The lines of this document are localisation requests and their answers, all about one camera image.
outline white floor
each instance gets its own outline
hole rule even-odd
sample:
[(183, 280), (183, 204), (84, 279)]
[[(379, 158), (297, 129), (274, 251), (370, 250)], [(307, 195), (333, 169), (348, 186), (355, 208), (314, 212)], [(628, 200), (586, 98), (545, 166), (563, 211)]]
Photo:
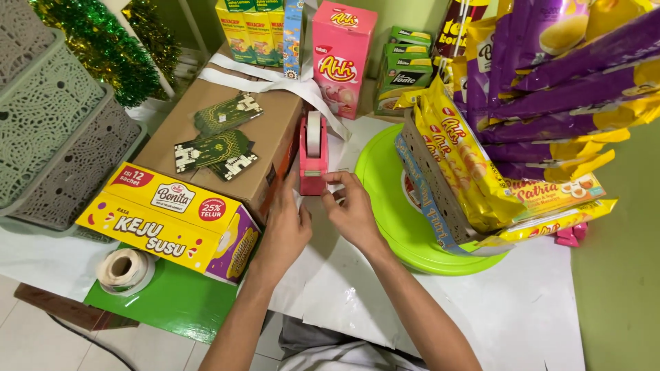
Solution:
[[(14, 298), (17, 286), (17, 281), (0, 275), (0, 371), (127, 370), (110, 353), (62, 328), (45, 312)], [(250, 370), (277, 369), (284, 354), (277, 345), (281, 329), (282, 315), (277, 313), (259, 338)], [(143, 324), (87, 334), (138, 371), (194, 371), (209, 349), (204, 343)]]

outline hand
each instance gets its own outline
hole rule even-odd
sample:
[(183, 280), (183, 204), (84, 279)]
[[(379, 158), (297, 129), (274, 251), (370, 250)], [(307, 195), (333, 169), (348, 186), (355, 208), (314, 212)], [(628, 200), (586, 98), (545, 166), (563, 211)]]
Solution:
[[(332, 172), (323, 175), (323, 180), (330, 184), (342, 183), (344, 188), (330, 193), (327, 189), (321, 194), (323, 206), (328, 218), (339, 233), (362, 253), (383, 242), (378, 230), (369, 193), (364, 189), (358, 176), (349, 172)], [(338, 205), (337, 201), (345, 198)]]
[(290, 173), (275, 194), (266, 232), (250, 265), (252, 275), (266, 277), (273, 285), (282, 279), (312, 238), (312, 215), (305, 205), (298, 210), (293, 197), (297, 178), (297, 173)]

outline tinsel garland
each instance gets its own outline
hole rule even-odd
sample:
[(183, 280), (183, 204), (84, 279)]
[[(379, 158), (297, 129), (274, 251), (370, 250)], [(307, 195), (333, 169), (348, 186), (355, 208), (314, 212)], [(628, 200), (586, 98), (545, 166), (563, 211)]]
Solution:
[(160, 86), (147, 51), (100, 1), (30, 2), (44, 24), (64, 31), (69, 49), (90, 75), (112, 85), (122, 106), (139, 106)]
[[(132, 0), (121, 12), (163, 72), (165, 79), (176, 89), (174, 69), (179, 63), (181, 46), (156, 14), (156, 5), (150, 4), (149, 0)], [(152, 96), (161, 100), (169, 99), (162, 88), (156, 90)]]

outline tape dispenser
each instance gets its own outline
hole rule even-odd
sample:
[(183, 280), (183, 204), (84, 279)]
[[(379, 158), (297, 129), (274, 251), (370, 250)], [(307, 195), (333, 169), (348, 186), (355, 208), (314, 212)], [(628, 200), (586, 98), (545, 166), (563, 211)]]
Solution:
[(321, 175), (328, 172), (328, 135), (325, 117), (309, 111), (300, 129), (300, 195), (320, 196), (326, 188)]

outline pink ahh box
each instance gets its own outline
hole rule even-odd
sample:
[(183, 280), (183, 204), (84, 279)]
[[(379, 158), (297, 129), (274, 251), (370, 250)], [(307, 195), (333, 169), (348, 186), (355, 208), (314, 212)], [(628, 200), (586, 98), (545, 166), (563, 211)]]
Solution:
[(355, 119), (378, 13), (324, 1), (312, 19), (314, 81), (337, 116)]

